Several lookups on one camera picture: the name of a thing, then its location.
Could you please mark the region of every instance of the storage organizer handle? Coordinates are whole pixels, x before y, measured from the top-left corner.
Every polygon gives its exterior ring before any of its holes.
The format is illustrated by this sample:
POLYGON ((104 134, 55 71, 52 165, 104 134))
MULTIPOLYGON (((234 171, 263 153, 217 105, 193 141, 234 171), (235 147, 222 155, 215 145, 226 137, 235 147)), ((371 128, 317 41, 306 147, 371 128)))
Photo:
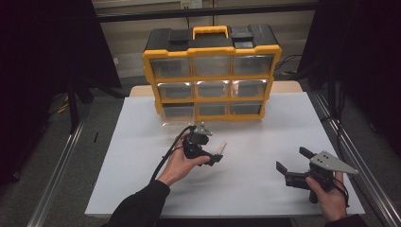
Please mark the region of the storage organizer handle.
POLYGON ((197 34, 224 33, 228 38, 227 26, 197 26, 192 31, 192 39, 195 40, 197 34))

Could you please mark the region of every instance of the wrist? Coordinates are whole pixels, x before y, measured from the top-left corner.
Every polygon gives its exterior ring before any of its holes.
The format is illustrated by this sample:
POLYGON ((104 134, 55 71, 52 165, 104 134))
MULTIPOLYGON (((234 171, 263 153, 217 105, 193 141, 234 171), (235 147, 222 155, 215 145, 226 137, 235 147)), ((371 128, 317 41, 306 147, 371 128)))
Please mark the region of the wrist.
POLYGON ((157 181, 164 183, 167 186, 173 185, 176 181, 174 181, 173 178, 168 177, 168 175, 162 174, 160 177, 157 179, 157 181))

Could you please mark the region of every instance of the clear plastic drawer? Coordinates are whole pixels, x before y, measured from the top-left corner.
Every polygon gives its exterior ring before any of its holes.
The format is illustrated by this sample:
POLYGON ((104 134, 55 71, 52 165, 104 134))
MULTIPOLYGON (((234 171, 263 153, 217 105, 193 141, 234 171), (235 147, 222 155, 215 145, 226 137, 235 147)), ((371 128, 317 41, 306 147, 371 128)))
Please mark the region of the clear plastic drawer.
POLYGON ((191 98, 192 83, 177 82, 177 83, 158 83, 157 88, 161 98, 191 98))
POLYGON ((195 83, 198 97, 224 97, 228 95, 228 80, 198 81, 195 83))
POLYGON ((163 116, 170 120, 194 121, 194 103, 165 103, 163 116))
POLYGON ((268 74, 273 59, 272 55, 233 56, 234 75, 268 74))
POLYGON ((152 59, 150 64, 155 78, 189 77, 189 59, 152 59))
POLYGON ((225 115, 227 102, 200 102, 197 104, 199 115, 225 115))
POLYGON ((259 114, 262 101, 231 102, 230 114, 259 114))
POLYGON ((266 79, 234 80, 231 96, 264 96, 266 90, 266 79))
POLYGON ((192 58, 195 76, 225 76, 230 74, 231 56, 201 56, 192 58))

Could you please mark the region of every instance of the gray floor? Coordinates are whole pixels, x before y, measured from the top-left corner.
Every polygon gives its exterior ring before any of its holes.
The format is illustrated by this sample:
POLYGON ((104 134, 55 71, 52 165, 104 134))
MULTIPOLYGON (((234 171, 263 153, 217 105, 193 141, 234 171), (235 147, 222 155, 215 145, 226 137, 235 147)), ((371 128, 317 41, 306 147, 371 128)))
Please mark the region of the gray floor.
MULTIPOLYGON (((296 62, 289 63, 283 67, 283 70, 293 68, 296 68, 296 62)), ((276 77, 277 79, 287 78, 279 72, 276 77)), ((143 78, 125 78, 121 81, 123 88, 119 89, 119 92, 124 94, 128 94, 133 85, 146 83, 143 78)), ((303 88, 308 91, 306 82, 302 80, 301 83, 303 88)), ((83 126, 74 153, 65 169, 61 185, 48 211, 44 226, 100 226, 105 222, 103 219, 86 217, 83 212, 110 144, 123 100, 110 97, 98 90, 94 90, 93 93, 95 101, 90 107, 88 120, 83 126)), ((316 107, 318 115, 323 117, 313 96, 311 96, 311 101, 316 107)), ((55 103, 52 108, 57 108, 59 104, 55 103)), ((69 124, 68 110, 52 114, 46 131, 22 169, 21 181, 0 188, 0 226, 18 227, 28 224, 64 149, 69 136, 69 124)), ((401 159, 394 154, 386 138, 371 131, 370 122, 349 98, 343 111, 342 124, 377 180, 400 210, 401 159)), ((323 126, 336 147, 336 135, 326 121, 323 121, 323 126)), ((368 195, 367 199, 374 203, 361 180, 356 177, 356 181, 368 195)), ((366 211, 366 215, 362 217, 369 226, 380 226, 366 200, 360 193, 358 195, 366 211)), ((322 217, 296 218, 295 220, 298 226, 324 225, 322 217)), ((269 226, 267 222, 263 221, 265 220, 258 220, 258 223, 265 223, 265 226, 269 226)), ((187 223, 183 226, 205 226, 205 223, 187 223)))

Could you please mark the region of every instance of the finger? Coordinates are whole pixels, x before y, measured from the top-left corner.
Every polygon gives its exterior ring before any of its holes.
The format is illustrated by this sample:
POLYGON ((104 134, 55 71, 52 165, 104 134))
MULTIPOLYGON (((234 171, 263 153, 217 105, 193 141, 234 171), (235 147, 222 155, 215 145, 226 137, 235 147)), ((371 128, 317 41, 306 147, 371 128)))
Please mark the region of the finger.
POLYGON ((313 178, 307 177, 306 179, 307 185, 309 185, 310 189, 316 193, 319 199, 327 196, 326 192, 322 189, 321 185, 313 178))
POLYGON ((189 132, 184 133, 184 134, 180 137, 180 139, 177 140, 177 143, 176 143, 176 145, 175 145, 175 148, 178 148, 178 147, 182 147, 182 146, 183 146, 183 139, 184 139, 185 136, 188 135, 188 134, 189 134, 189 132))
POLYGON ((200 165, 200 164, 204 164, 204 163, 207 163, 207 162, 209 162, 209 161, 210 161, 210 157, 209 157, 209 156, 206 156, 206 155, 200 156, 200 157, 195 158, 195 159, 191 159, 191 163, 192 163, 194 166, 197 166, 197 165, 200 165))
POLYGON ((339 182, 344 183, 344 174, 342 172, 336 172, 334 177, 339 180, 339 182))

